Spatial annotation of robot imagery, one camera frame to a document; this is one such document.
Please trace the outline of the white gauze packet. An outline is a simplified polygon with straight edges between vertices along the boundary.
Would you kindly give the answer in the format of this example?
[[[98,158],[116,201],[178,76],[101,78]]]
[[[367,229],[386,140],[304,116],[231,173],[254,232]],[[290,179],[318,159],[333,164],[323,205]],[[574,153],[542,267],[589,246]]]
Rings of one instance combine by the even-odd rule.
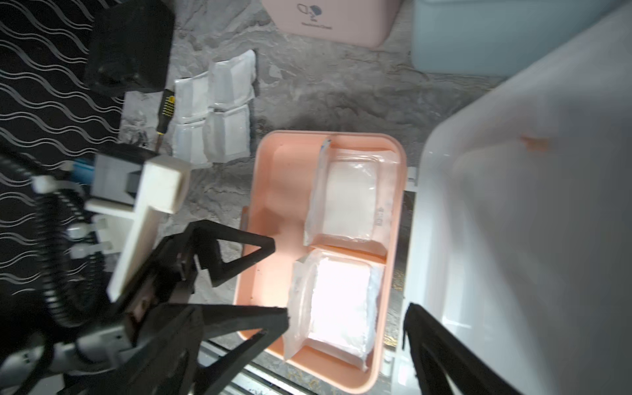
[[[327,138],[314,173],[303,244],[386,257],[400,169],[395,151],[342,148]]]
[[[179,123],[203,119],[209,111],[208,72],[174,81],[175,118]]]
[[[173,156],[187,161],[193,169],[212,166],[205,153],[204,121],[176,123],[172,138]]]
[[[204,152],[211,163],[228,163],[250,156],[250,108],[211,112],[203,126]]]
[[[295,261],[283,358],[305,347],[366,371],[375,347],[385,265],[314,249]]]
[[[233,110],[254,98],[256,54],[250,49],[220,62],[211,62],[208,69],[209,106],[214,110]]]

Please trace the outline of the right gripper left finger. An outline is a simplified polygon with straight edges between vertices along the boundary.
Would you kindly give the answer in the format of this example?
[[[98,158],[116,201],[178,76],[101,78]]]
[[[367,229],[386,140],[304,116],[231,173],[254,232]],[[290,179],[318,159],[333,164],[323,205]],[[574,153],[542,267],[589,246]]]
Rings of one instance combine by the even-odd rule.
[[[82,379],[65,394],[186,394],[197,370],[202,311],[160,304],[143,322],[136,352],[123,365]]]

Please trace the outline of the blue orange first aid box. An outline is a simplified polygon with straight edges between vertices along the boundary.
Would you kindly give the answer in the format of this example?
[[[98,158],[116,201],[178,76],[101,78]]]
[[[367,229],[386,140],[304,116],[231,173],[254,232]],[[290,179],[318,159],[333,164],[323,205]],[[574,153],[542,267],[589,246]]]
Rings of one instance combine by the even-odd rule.
[[[619,1],[415,1],[411,62],[424,73],[509,77]]]

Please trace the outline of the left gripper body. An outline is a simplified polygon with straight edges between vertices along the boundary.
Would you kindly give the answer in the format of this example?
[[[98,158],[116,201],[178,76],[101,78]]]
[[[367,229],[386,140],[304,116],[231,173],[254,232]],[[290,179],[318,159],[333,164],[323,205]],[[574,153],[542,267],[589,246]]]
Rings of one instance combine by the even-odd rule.
[[[194,293],[198,270],[191,231],[161,240],[98,327],[103,346],[145,346],[179,313]]]

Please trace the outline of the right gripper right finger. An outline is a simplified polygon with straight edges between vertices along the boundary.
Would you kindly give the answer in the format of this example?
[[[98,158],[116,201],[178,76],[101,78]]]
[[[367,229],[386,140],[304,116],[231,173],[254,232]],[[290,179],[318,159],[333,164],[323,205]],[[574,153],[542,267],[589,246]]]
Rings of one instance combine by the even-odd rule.
[[[403,329],[421,392],[452,394],[517,394],[419,304],[409,304]]]

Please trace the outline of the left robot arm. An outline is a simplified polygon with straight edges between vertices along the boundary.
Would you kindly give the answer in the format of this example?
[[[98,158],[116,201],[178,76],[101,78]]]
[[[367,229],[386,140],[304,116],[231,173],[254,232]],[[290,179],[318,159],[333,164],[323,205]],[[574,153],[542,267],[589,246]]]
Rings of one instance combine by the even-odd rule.
[[[1,169],[35,194],[37,301],[1,299],[1,386],[28,394],[218,394],[289,326],[284,308],[189,304],[197,276],[220,286],[272,255],[272,238],[200,220],[157,238],[187,195],[189,163],[115,144],[81,176],[10,146]]]

